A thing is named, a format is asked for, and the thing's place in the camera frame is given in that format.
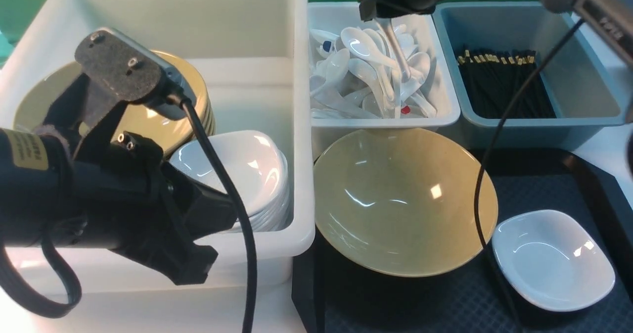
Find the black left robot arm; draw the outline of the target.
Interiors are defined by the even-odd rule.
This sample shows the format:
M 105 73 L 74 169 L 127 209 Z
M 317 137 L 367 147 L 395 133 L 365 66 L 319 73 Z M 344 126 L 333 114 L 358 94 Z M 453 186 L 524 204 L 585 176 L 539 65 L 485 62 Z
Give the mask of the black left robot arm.
M 98 248 L 165 275 L 201 284 L 218 253 L 195 240 L 236 221 L 228 195 L 189 178 L 149 138 L 115 129 L 136 100 L 180 89 L 152 71 L 133 90 L 79 74 L 36 133 L 1 131 L 1 242 L 9 247 Z

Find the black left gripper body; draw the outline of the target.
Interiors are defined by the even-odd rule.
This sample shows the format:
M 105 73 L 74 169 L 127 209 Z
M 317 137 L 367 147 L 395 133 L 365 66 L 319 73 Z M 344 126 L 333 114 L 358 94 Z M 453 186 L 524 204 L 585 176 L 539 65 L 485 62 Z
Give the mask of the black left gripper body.
M 42 123 L 57 206 L 42 238 L 52 245 L 99 247 L 165 275 L 176 285 L 206 281 L 219 255 L 195 241 L 230 229 L 237 196 L 193 180 L 164 160 L 162 148 L 138 133 L 111 141 L 129 105 L 176 106 L 207 147 L 203 125 L 183 87 L 164 71 L 136 85 L 131 76 L 81 72 L 50 106 Z

